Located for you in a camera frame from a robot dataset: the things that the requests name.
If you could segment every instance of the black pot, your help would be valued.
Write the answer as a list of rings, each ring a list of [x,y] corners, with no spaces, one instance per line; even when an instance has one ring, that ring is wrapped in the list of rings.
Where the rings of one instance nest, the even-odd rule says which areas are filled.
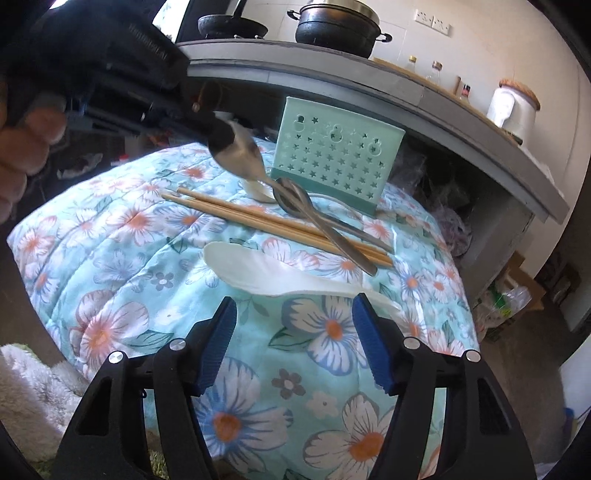
[[[368,59],[377,41],[391,42],[392,35],[382,33],[379,25],[366,15],[333,4],[306,5],[287,15],[298,20],[295,41],[332,48]]]
[[[206,15],[197,22],[204,38],[262,38],[269,29],[259,22],[242,18],[246,0],[240,0],[232,15]]]

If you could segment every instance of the metal screw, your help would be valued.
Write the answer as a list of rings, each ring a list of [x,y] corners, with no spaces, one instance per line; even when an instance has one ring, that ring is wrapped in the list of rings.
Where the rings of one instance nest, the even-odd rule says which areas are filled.
[[[123,360],[123,352],[112,352],[109,355],[109,362],[112,364],[118,364]]]
[[[178,352],[186,346],[187,342],[185,342],[182,338],[175,338],[172,342],[170,342],[169,348],[174,352]]]
[[[480,361],[480,359],[482,357],[480,356],[480,354],[476,350],[468,350],[466,352],[466,358],[468,359],[469,362],[477,363]]]
[[[406,337],[402,343],[409,350],[416,350],[421,346],[420,340],[415,337]]]

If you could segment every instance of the mint green utensil holder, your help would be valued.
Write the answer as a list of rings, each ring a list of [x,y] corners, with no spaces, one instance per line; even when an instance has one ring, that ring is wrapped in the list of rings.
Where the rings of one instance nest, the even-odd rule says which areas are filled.
[[[291,178],[373,216],[404,134],[365,115],[288,97],[271,177]]]

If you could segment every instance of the gray countertop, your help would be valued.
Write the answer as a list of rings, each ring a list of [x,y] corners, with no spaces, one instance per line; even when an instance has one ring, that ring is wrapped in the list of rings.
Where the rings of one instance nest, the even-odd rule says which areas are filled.
[[[181,44],[189,75],[314,92],[415,130],[493,178],[540,220],[562,223],[558,190],[502,132],[475,112],[403,73],[326,48],[269,40]]]

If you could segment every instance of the wall outlet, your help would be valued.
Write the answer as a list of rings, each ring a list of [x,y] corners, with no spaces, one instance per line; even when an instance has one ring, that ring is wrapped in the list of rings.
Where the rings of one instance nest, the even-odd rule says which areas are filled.
[[[414,21],[421,25],[431,27],[433,25],[433,18],[432,15],[426,14],[422,10],[416,9],[414,11]]]
[[[433,23],[431,24],[431,28],[433,30],[437,30],[439,33],[443,33],[449,37],[449,31],[451,27],[452,26],[449,23],[443,23],[443,20],[433,17]]]

